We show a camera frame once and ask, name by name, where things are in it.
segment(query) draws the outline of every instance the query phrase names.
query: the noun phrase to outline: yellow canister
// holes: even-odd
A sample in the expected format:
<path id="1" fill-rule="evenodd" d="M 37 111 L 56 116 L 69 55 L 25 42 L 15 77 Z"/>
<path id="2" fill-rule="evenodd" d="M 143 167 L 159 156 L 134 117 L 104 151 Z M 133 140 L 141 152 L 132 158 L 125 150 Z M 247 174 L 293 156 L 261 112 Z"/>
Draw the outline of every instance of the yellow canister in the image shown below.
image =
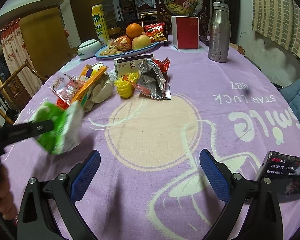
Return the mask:
<path id="1" fill-rule="evenodd" d="M 103 13 L 103 7 L 101 4 L 92 7 L 92 17 L 94 22 L 94 27 L 96 29 L 98 38 L 102 47 L 107 45 L 109 40 L 108 28 L 106 25 L 105 14 Z"/>

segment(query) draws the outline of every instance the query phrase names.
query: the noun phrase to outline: green and white tissue pack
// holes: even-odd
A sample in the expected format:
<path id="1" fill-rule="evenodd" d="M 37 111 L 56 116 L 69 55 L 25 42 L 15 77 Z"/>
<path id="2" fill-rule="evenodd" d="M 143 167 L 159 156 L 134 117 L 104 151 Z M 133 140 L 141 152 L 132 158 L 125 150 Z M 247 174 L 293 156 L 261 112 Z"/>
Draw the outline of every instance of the green and white tissue pack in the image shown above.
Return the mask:
<path id="1" fill-rule="evenodd" d="M 45 102 L 30 121 L 41 122 L 50 119 L 54 129 L 35 138 L 43 148 L 50 154 L 59 155 L 79 145 L 79 132 L 83 119 L 83 109 L 79 101 L 74 101 L 66 110 Z"/>

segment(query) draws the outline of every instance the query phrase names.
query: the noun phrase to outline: tablecloth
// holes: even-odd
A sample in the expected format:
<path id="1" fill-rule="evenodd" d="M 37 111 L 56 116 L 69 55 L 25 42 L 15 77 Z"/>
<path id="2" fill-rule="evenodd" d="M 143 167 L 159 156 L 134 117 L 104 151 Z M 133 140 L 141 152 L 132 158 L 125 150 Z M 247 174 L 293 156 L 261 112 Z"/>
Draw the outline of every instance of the tablecloth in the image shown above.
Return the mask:
<path id="1" fill-rule="evenodd" d="M 151 52 L 171 60 L 171 100 L 137 92 L 122 99 L 114 90 L 85 115 L 82 142 L 69 153 L 51 156 L 33 138 L 8 146 L 2 162 L 17 207 L 31 177 L 54 179 L 96 149 L 100 168 L 76 206 L 98 239 L 202 239 L 224 206 L 198 165 L 202 149 L 246 179 L 255 179 L 270 150 L 300 156 L 300 124 L 260 70 L 232 48 L 224 64 L 209 60 L 203 44 L 186 52 L 171 45 Z M 78 75 L 98 61 L 75 58 L 61 71 Z M 114 68 L 112 60 L 102 62 Z M 56 101 L 49 86 L 59 75 L 41 87 L 17 123 L 27 122 L 43 102 Z M 71 239 L 51 205 L 63 236 Z M 280 207 L 289 239 L 300 225 L 300 199 Z M 230 238 L 247 210 L 244 205 Z"/>

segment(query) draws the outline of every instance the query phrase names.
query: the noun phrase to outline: yellow foam fruit net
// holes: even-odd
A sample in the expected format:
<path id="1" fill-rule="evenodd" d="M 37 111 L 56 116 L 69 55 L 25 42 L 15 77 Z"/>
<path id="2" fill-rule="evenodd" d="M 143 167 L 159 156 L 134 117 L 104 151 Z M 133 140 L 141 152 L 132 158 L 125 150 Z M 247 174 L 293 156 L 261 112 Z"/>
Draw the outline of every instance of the yellow foam fruit net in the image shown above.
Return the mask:
<path id="1" fill-rule="evenodd" d="M 129 80 L 122 80 L 122 78 L 119 78 L 114 81 L 114 85 L 117 87 L 117 92 L 122 98 L 129 98 L 132 96 L 133 93 L 133 85 L 132 83 L 136 83 L 139 78 L 139 73 L 130 73 L 127 76 L 127 79 Z"/>

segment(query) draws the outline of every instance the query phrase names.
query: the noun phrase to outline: red and white tissue box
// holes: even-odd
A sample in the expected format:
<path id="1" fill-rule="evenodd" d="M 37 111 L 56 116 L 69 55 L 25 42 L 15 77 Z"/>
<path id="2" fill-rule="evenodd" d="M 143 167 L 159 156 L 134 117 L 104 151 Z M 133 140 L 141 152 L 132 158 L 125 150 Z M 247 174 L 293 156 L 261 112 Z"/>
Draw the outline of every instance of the red and white tissue box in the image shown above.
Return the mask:
<path id="1" fill-rule="evenodd" d="M 173 45 L 176 49 L 199 49 L 199 18 L 172 16 Z"/>

